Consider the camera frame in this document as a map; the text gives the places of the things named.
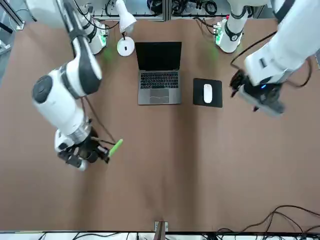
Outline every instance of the laptop screen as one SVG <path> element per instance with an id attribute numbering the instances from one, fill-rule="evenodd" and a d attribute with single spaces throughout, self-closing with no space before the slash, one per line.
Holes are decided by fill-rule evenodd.
<path id="1" fill-rule="evenodd" d="M 165 71 L 180 68 L 181 42 L 136 42 L 140 70 Z"/>

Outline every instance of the lamp base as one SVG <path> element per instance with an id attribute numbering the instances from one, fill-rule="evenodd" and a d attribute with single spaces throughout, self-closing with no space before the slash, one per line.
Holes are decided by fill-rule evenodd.
<path id="1" fill-rule="evenodd" d="M 135 42 L 131 37 L 126 36 L 125 39 L 121 38 L 118 41 L 116 49 L 122 57 L 128 57 L 135 50 Z"/>

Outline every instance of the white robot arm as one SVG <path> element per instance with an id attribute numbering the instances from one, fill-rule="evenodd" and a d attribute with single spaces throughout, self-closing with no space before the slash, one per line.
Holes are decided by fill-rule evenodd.
<path id="1" fill-rule="evenodd" d="M 72 5 L 56 0 L 61 19 L 70 37 L 74 59 L 42 76 L 32 90 L 33 104 L 57 128 L 54 148 L 67 164 L 85 170 L 98 158 L 109 161 L 110 150 L 100 145 L 98 135 L 84 111 L 80 97 L 95 93 L 102 72 Z"/>
<path id="2" fill-rule="evenodd" d="M 65 26 L 56 0 L 26 0 L 25 3 L 32 16 L 40 23 L 44 23 L 52 28 L 63 28 Z M 74 1 L 69 1 L 69 4 L 75 10 L 78 8 Z M 75 13 L 87 36 L 91 51 L 95 55 L 107 45 L 109 29 L 92 18 L 87 5 L 81 8 L 85 16 L 78 10 Z"/>
<path id="3" fill-rule="evenodd" d="M 248 19 L 247 6 L 263 6 L 270 0 L 228 0 L 230 15 L 221 21 L 216 44 L 225 53 L 233 53 L 240 44 L 244 26 Z"/>
<path id="4" fill-rule="evenodd" d="M 320 49 L 320 0 L 274 0 L 278 31 L 262 48 L 246 57 L 230 86 L 254 111 L 277 116 L 285 107 L 279 101 L 283 83 L 306 59 Z"/>

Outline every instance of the laptop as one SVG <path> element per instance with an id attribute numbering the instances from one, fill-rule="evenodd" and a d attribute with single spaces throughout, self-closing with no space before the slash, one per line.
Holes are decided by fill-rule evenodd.
<path id="1" fill-rule="evenodd" d="M 136 42 L 139 105 L 180 104 L 181 42 Z"/>

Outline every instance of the laptop trackpad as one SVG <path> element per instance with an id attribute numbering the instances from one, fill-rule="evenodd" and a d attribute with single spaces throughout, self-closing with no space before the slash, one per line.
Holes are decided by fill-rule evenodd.
<path id="1" fill-rule="evenodd" d="M 150 104 L 168 104 L 169 89 L 150 89 Z"/>

